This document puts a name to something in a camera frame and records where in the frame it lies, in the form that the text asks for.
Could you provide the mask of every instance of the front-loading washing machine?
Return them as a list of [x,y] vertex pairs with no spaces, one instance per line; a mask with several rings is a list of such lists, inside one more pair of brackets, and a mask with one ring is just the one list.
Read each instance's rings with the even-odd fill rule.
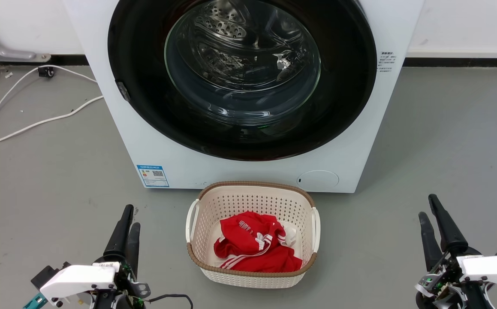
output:
[[423,0],[64,0],[147,188],[354,192]]

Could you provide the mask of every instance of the white stripe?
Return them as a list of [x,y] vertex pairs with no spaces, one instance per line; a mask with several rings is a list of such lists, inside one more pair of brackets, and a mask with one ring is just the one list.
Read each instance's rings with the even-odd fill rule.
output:
[[258,243],[258,251],[261,251],[264,249],[264,241],[263,240],[259,240],[257,238],[254,238],[254,240]]
[[260,255],[264,254],[265,252],[267,252],[267,250],[269,249],[269,247],[270,246],[266,246],[266,248],[263,251],[260,251],[260,252],[258,252],[257,254],[254,254],[254,255],[241,254],[241,255],[233,258],[229,262],[225,262],[224,264],[222,264],[220,266],[220,268],[226,268],[227,270],[230,270],[231,267],[235,266],[238,262],[240,262],[241,260],[244,260],[245,258],[250,258],[252,256],[260,256]]

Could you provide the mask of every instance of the red jacket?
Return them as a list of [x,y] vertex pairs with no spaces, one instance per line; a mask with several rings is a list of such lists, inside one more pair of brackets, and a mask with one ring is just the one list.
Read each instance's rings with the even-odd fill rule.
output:
[[286,233],[273,215],[245,212],[220,220],[223,237],[214,243],[220,267],[247,272],[281,273],[301,268],[301,260],[285,245]]

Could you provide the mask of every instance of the power cord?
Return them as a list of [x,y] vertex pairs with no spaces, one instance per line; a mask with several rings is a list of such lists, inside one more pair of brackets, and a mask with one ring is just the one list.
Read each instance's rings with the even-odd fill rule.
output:
[[140,301],[146,301],[147,303],[152,303],[154,301],[158,301],[158,300],[161,300],[161,299],[167,298],[167,297],[185,297],[187,299],[187,301],[189,302],[189,304],[191,305],[191,309],[193,309],[193,302],[186,294],[164,294],[164,295],[160,295],[160,297],[155,297],[155,298],[148,299],[148,300],[141,299],[139,297],[137,297],[137,299]]
[[494,305],[492,304],[492,301],[490,300],[489,296],[488,296],[488,290],[490,290],[490,288],[493,286],[494,286],[494,283],[492,283],[492,282],[485,284],[485,289],[484,289],[485,290],[485,298],[489,302],[490,307],[492,307],[491,309],[496,309],[494,307]]
[[[0,105],[3,103],[3,101],[5,100],[5,98],[9,95],[9,93],[10,93],[10,92],[11,92],[11,91],[12,91],[12,90],[13,90],[13,89],[14,89],[14,88],[15,88],[15,87],[19,84],[19,82],[21,82],[21,81],[22,81],[22,80],[23,80],[26,76],[28,76],[29,74],[31,74],[31,73],[33,73],[33,72],[35,72],[35,71],[38,71],[38,69],[39,69],[39,68],[48,68],[48,67],[62,69],[62,70],[64,70],[64,71],[66,71],[66,72],[69,72],[69,73],[75,74],[76,76],[81,76],[81,77],[83,77],[83,78],[86,78],[86,79],[90,80],[91,82],[96,82],[96,80],[95,80],[95,79],[89,78],[88,76],[84,76],[84,75],[82,75],[82,74],[80,74],[80,73],[77,73],[77,72],[73,72],[73,71],[68,70],[68,69],[66,69],[66,68],[59,67],[59,66],[57,66],[57,65],[52,65],[52,64],[41,65],[40,67],[35,68],[35,69],[33,69],[33,70],[31,70],[31,71],[29,71],[29,72],[25,73],[25,75],[24,75],[24,76],[22,76],[22,77],[21,77],[21,78],[20,78],[17,82],[15,82],[15,84],[12,86],[12,88],[10,88],[10,90],[8,90],[8,92],[5,94],[5,96],[3,96],[3,98],[1,98],[1,100],[0,100]],[[74,115],[74,114],[78,113],[78,111],[80,111],[81,109],[85,108],[85,107],[86,107],[86,106],[88,106],[90,103],[95,102],[96,100],[100,100],[100,99],[102,99],[102,98],[103,98],[103,96],[99,96],[99,97],[93,98],[93,99],[91,99],[91,100],[87,101],[86,103],[84,103],[83,105],[81,105],[79,108],[77,108],[77,109],[75,109],[74,111],[70,112],[69,114],[65,114],[65,115],[62,115],[62,116],[58,116],[58,117],[54,117],[54,118],[50,118],[50,119],[46,119],[46,120],[44,120],[44,121],[39,121],[39,122],[37,122],[37,123],[34,123],[34,124],[32,124],[32,125],[29,125],[28,127],[24,127],[24,128],[23,128],[23,129],[21,129],[21,130],[18,130],[18,131],[14,132],[14,133],[11,133],[11,134],[9,134],[9,135],[7,135],[7,136],[5,136],[5,137],[0,138],[0,142],[1,142],[1,141],[4,141],[4,140],[6,140],[6,139],[9,139],[10,137],[13,137],[13,136],[15,136],[15,135],[18,135],[18,134],[20,134],[20,133],[23,133],[23,132],[27,131],[28,129],[31,129],[31,128],[33,128],[33,127],[36,127],[37,125],[41,125],[41,124],[43,124],[43,123],[47,123],[47,122],[51,122],[51,121],[56,121],[56,120],[58,120],[58,119],[63,119],[63,118],[70,117],[70,116],[72,116],[72,115]]]

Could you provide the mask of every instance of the robotic arm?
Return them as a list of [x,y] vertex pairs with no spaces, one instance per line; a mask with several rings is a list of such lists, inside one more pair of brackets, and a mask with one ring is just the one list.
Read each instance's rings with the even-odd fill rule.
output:
[[61,270],[46,266],[31,283],[39,289],[24,309],[40,309],[46,303],[62,307],[71,297],[78,303],[90,304],[90,309],[145,309],[165,297],[185,297],[184,294],[166,294],[146,300],[151,295],[147,283],[138,282],[137,268],[140,252],[140,223],[132,224],[133,206],[127,205],[117,222],[103,255],[91,265],[64,263]]
[[497,284],[497,254],[483,256],[468,243],[436,195],[429,195],[441,247],[429,217],[419,213],[428,273],[416,284],[419,309],[494,309],[488,290]]

